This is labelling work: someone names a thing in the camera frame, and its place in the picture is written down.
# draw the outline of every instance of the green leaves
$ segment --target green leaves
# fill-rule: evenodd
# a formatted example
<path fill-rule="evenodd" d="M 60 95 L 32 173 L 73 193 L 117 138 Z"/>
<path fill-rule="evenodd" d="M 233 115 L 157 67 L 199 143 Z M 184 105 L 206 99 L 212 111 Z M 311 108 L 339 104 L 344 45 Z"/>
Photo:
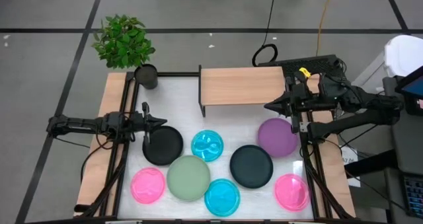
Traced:
<path fill-rule="evenodd" d="M 132 29 L 128 32 L 128 35 L 130 36 L 135 36 L 136 34 L 138 34 L 138 30 L 137 29 Z"/>
<path fill-rule="evenodd" d="M 156 51 L 155 48 L 148 48 L 147 54 L 153 54 Z"/>
<path fill-rule="evenodd" d="M 125 68 L 143 65 L 150 60 L 156 49 L 145 38 L 145 25 L 135 17 L 115 15 L 101 20 L 99 36 L 93 34 L 91 45 L 100 59 L 105 59 L 107 68 Z"/>
<path fill-rule="evenodd" d="M 122 65 L 128 65 L 128 55 L 122 57 Z"/>
<path fill-rule="evenodd" d="M 118 48 L 122 48 L 122 47 L 124 47 L 123 43 L 121 43 L 121 42 L 119 42 L 119 41 L 116 41 L 116 46 L 117 46 Z"/>
<path fill-rule="evenodd" d="M 124 34 L 124 37 L 122 38 L 122 40 L 126 43 L 130 43 L 131 38 L 128 34 Z"/>
<path fill-rule="evenodd" d="M 119 56 L 124 56 L 124 55 L 126 55 L 126 53 L 127 52 L 126 52 L 126 49 L 125 48 L 120 48 L 119 51 L 118 51 L 118 55 Z"/>
<path fill-rule="evenodd" d="M 94 39 L 95 39 L 97 42 L 100 42 L 100 38 L 98 37 L 98 34 L 97 34 L 97 33 L 94 33 Z"/>
<path fill-rule="evenodd" d="M 135 37 L 136 42 L 142 42 L 144 40 L 144 33 L 139 33 L 137 37 Z"/>

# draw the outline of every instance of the monitor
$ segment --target monitor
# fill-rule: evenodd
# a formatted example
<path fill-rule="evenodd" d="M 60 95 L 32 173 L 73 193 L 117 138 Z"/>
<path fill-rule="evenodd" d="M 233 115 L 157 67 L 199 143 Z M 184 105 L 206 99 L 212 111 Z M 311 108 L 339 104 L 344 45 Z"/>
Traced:
<path fill-rule="evenodd" d="M 423 99 L 423 66 L 401 79 L 395 92 L 415 99 Z"/>

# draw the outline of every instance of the sage green plate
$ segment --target sage green plate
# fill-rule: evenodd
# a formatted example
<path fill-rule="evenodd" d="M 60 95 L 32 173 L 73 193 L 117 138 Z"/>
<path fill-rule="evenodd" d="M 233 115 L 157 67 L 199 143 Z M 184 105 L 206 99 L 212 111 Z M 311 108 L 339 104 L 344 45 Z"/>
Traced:
<path fill-rule="evenodd" d="M 210 169 L 201 158 L 185 155 L 177 158 L 167 171 L 167 186 L 184 201 L 200 199 L 210 185 Z"/>

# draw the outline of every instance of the wooden board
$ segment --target wooden board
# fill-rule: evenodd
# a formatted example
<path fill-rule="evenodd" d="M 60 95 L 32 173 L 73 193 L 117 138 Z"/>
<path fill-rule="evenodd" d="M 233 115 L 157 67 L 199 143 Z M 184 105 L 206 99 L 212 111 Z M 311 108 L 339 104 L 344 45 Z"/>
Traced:
<path fill-rule="evenodd" d="M 265 104 L 285 91 L 281 67 L 201 70 L 201 101 L 207 105 Z"/>
<path fill-rule="evenodd" d="M 307 81 L 309 89 L 313 93 L 319 91 L 319 75 L 313 75 Z M 332 114 L 330 111 L 313 112 L 313 120 L 315 122 L 331 122 Z M 330 135 L 327 140 L 338 144 L 338 137 L 336 135 Z M 322 158 L 323 170 L 325 172 L 326 184 L 330 192 L 336 198 L 340 205 L 345 209 L 347 213 L 352 216 L 356 216 L 354 205 L 352 203 L 350 187 L 346 178 L 344 170 L 344 161 L 340 150 L 335 144 L 331 142 L 324 142 L 319 145 L 319 150 Z M 315 184 L 317 204 L 319 208 L 320 217 L 325 217 L 325 209 L 323 206 L 322 194 L 319 187 Z M 337 217 L 336 213 L 332 210 L 333 217 Z"/>

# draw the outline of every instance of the robotic arm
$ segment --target robotic arm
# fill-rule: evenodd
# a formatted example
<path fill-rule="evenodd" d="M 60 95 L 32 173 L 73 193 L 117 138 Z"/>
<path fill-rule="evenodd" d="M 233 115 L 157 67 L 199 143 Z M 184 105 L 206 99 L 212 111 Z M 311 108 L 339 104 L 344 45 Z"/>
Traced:
<path fill-rule="evenodd" d="M 143 113 L 133 112 L 126 117 L 122 112 L 107 113 L 95 119 L 68 118 L 65 115 L 54 116 L 49 119 L 47 132 L 52 137 L 68 133 L 101 134 L 107 140 L 123 142 L 131 139 L 137 131 L 145 131 L 144 141 L 149 143 L 149 132 L 157 126 L 167 122 L 165 119 L 155 118 L 149 113 L 146 102 L 142 104 Z"/>
<path fill-rule="evenodd" d="M 328 137 L 331 133 L 340 133 L 345 129 L 365 124 L 393 125 L 399 120 L 402 102 L 395 96 L 366 93 L 363 89 L 352 86 L 345 78 L 330 77 L 322 74 L 319 80 L 319 93 L 313 94 L 307 86 L 304 73 L 298 71 L 295 77 L 299 83 L 292 85 L 290 91 L 264 107 L 292 118 L 292 133 L 306 132 L 311 142 Z M 349 118 L 329 123 L 299 122 L 301 112 L 332 110 L 340 107 L 346 112 L 366 111 Z"/>

